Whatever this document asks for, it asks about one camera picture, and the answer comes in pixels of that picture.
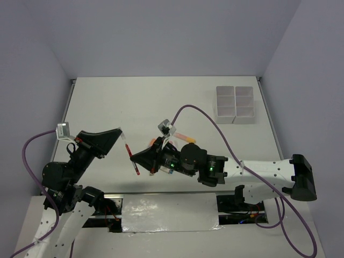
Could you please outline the red pen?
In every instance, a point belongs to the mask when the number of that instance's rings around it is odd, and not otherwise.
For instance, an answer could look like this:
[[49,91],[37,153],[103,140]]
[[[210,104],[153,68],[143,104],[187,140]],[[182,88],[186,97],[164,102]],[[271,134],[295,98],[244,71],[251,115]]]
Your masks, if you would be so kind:
[[[132,152],[131,152],[130,147],[129,147],[129,145],[128,145],[127,143],[125,143],[125,148],[126,148],[126,150],[127,150],[127,152],[128,152],[128,155],[129,155],[129,157],[130,157],[130,160],[131,160]],[[133,168],[134,168],[136,174],[139,176],[139,175],[140,175],[140,171],[139,171],[139,169],[138,169],[138,167],[137,167],[137,164],[136,164],[134,161],[132,161],[132,160],[131,160],[131,162],[132,162],[132,164],[133,164]]]

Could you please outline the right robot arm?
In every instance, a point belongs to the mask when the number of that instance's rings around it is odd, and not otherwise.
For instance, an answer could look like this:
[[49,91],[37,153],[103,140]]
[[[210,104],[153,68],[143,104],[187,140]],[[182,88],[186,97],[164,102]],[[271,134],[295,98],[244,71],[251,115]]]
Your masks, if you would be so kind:
[[280,161],[236,161],[208,154],[195,143],[177,150],[158,137],[130,160],[152,175],[166,168],[189,177],[197,176],[197,181],[207,187],[230,184],[234,187],[234,206],[239,210],[280,196],[300,202],[317,200],[312,167],[301,154]]

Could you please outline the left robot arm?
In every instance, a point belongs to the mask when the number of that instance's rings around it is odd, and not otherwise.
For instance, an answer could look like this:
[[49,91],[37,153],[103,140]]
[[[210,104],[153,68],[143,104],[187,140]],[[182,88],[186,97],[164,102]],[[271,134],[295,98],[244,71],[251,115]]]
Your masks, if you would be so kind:
[[103,213],[117,220],[116,203],[105,198],[103,191],[83,187],[78,181],[95,158],[104,158],[122,134],[120,128],[89,133],[81,131],[76,137],[69,132],[68,123],[60,123],[56,129],[40,133],[56,134],[73,148],[67,150],[68,162],[49,162],[38,180],[26,159],[26,149],[36,136],[28,139],[21,151],[23,164],[43,195],[44,210],[33,242],[12,254],[25,253],[26,257],[65,257],[72,255],[74,240],[85,222],[93,215]]

